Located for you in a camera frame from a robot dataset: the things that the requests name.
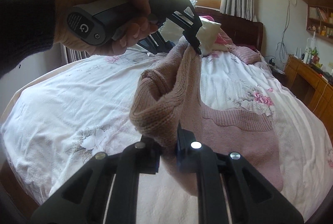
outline pink striped pillow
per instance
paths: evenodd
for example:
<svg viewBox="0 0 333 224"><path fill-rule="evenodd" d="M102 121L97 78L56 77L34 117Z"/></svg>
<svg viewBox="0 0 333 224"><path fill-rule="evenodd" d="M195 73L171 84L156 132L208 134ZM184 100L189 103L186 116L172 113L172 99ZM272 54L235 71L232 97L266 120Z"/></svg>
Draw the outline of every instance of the pink striped pillow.
<svg viewBox="0 0 333 224"><path fill-rule="evenodd" d="M260 55L246 46L232 46L229 48L229 52L234 54L245 64L252 64L257 61L261 61Z"/></svg>

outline bed sheet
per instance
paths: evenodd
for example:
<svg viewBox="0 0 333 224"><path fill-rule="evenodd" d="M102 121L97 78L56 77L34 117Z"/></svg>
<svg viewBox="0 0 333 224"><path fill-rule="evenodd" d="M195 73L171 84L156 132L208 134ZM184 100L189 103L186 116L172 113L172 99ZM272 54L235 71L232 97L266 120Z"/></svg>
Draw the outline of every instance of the bed sheet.
<svg viewBox="0 0 333 224"><path fill-rule="evenodd" d="M92 155L121 152L140 134L128 119L139 75L163 57L128 50L63 66L19 90L1 117L7 159L39 204ZM243 108L271 118L279 138L282 194L307 220L333 182L326 129L264 63L245 65L229 52L202 58L201 97L209 107ZM197 200L161 165L141 175L137 223L197 223Z"/></svg>

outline wooden headboard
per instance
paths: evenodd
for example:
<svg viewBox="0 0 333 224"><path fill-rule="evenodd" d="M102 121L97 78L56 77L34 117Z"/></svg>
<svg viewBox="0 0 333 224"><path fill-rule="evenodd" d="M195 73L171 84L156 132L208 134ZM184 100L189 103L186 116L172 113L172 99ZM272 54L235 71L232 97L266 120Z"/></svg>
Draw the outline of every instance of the wooden headboard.
<svg viewBox="0 0 333 224"><path fill-rule="evenodd" d="M264 25L240 17L222 14L219 11L196 7L199 16L209 15L221 24L221 29L232 39L235 45L253 45L261 50Z"/></svg>

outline sweater sleeve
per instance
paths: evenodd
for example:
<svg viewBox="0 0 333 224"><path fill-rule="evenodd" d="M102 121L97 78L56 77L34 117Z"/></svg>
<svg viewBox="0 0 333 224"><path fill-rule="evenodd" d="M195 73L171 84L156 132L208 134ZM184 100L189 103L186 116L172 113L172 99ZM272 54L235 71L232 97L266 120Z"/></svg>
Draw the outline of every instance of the sweater sleeve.
<svg viewBox="0 0 333 224"><path fill-rule="evenodd" d="M53 45L55 0L0 0L0 77Z"/></svg>

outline fingernail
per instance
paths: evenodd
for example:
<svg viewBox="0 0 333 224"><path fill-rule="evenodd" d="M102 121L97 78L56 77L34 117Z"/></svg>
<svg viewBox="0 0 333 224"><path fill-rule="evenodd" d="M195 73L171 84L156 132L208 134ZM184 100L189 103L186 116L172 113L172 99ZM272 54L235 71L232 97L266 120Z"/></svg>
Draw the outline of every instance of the fingernail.
<svg viewBox="0 0 333 224"><path fill-rule="evenodd" d="M139 33L140 33L140 28L138 29L138 31L135 34L133 34L133 37L134 38L138 38L139 37Z"/></svg>
<svg viewBox="0 0 333 224"><path fill-rule="evenodd" d="M148 21L146 20L142 25L141 25L141 30L145 31L148 28Z"/></svg>
<svg viewBox="0 0 333 224"><path fill-rule="evenodd" d="M121 47L125 47L126 46L126 39L125 39L125 37L126 36L124 36L123 38L121 38L120 41L119 41Z"/></svg>

